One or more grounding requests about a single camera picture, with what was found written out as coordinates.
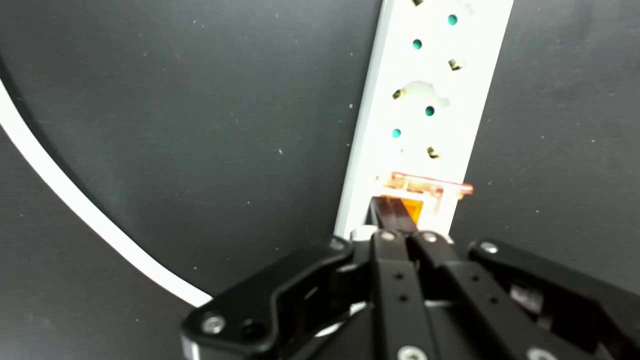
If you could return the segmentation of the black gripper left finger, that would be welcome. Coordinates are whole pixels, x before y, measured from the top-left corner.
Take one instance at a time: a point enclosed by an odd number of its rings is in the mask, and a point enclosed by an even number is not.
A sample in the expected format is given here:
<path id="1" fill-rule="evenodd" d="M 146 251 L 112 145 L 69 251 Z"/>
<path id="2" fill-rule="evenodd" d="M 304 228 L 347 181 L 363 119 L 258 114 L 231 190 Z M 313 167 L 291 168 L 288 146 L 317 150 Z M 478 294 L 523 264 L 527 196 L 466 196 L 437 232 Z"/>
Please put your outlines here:
<path id="1" fill-rule="evenodd" d="M 379 226 L 371 239 L 377 357 L 380 360 L 434 360 L 430 320 L 409 251 L 416 226 L 396 198 L 375 198 L 371 217 Z"/>

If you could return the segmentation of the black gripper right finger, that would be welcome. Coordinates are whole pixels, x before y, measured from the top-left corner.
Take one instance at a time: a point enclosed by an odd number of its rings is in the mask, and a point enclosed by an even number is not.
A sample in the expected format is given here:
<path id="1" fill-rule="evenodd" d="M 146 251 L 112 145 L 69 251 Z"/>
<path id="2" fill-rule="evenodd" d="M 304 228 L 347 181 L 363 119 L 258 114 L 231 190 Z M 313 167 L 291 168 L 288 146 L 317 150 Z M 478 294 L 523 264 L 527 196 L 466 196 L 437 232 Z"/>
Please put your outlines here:
<path id="1" fill-rule="evenodd" d="M 428 313 L 440 315 L 432 322 L 440 354 L 528 360 L 533 322 L 483 266 L 461 257 L 447 236 L 418 231 L 402 201 L 382 201 L 382 226 L 405 236 L 418 264 Z"/>

